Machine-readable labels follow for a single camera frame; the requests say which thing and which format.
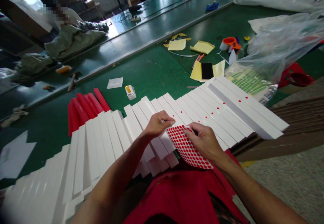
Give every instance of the sticker sheet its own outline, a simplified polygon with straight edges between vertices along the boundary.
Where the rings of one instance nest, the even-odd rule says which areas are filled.
[[[186,163],[188,163],[193,167],[198,167],[203,169],[214,168],[208,159],[200,155],[198,150],[194,147],[192,142],[183,132],[183,129],[187,129],[193,132],[189,126],[184,126],[184,125],[166,129],[168,136],[170,137],[171,141],[177,148],[183,160],[185,160]]]

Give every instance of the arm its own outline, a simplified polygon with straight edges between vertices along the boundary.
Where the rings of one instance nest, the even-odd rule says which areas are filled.
[[[169,117],[165,111],[154,114],[146,129],[102,176],[74,217],[73,223],[108,221],[119,197],[132,179],[144,149],[153,138],[158,137],[174,123],[175,120]]]
[[[256,223],[307,223],[224,153],[210,127],[198,123],[190,126],[198,136],[190,131],[185,134],[197,150],[223,172]]]

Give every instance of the clear plastic bag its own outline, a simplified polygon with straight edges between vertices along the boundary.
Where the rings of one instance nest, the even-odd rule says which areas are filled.
[[[257,100],[271,99],[284,69],[324,39],[324,19],[318,16],[299,13],[262,26],[249,55],[234,62],[225,76]]]

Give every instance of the green workbench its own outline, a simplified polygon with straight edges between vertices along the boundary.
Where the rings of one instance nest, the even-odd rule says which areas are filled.
[[[189,46],[193,46],[197,40],[203,40],[215,45],[215,49],[202,62],[217,64],[222,59],[217,53],[223,38],[238,36],[244,46],[244,36],[254,36],[247,20],[278,16],[282,14],[291,15],[293,13],[280,11],[264,7],[231,5],[228,8],[217,12],[215,15],[201,21],[200,23],[182,31],[192,38],[187,42],[186,49],[179,51],[181,54],[195,54],[189,51]],[[100,63],[102,58],[98,55],[99,50],[94,49],[93,63]],[[324,64],[319,58],[323,57],[322,51],[314,51],[298,60],[303,69],[318,79],[324,75]],[[22,116],[12,127],[2,129],[0,137],[0,148],[16,138],[18,135],[28,130],[28,141],[37,142],[20,176],[27,175],[45,165],[47,159],[53,157],[61,151],[63,145],[70,143],[68,137],[68,114],[67,108],[70,100],[77,93],[86,94],[93,92],[94,88],[99,88],[104,98],[107,100],[112,110],[120,110],[125,115],[124,107],[133,105],[142,97],[147,96],[150,100],[158,98],[165,93],[177,99],[188,93],[187,86],[200,85],[199,82],[190,79],[191,68],[195,57],[186,58],[171,54],[161,44],[155,44],[129,58],[110,67],[101,73],[92,76],[90,79],[77,84],[71,92],[62,92],[54,98],[44,101],[31,108],[27,116]],[[106,90],[108,80],[123,77],[123,87]],[[131,84],[135,88],[137,98],[129,101],[124,86]],[[272,105],[287,94],[278,92],[269,102]],[[3,179],[0,181],[0,189],[12,185],[15,180]]]

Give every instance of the black phone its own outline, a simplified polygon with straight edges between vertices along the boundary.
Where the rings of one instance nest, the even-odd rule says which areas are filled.
[[[211,63],[201,64],[201,78],[203,80],[209,80],[214,76],[213,65]]]

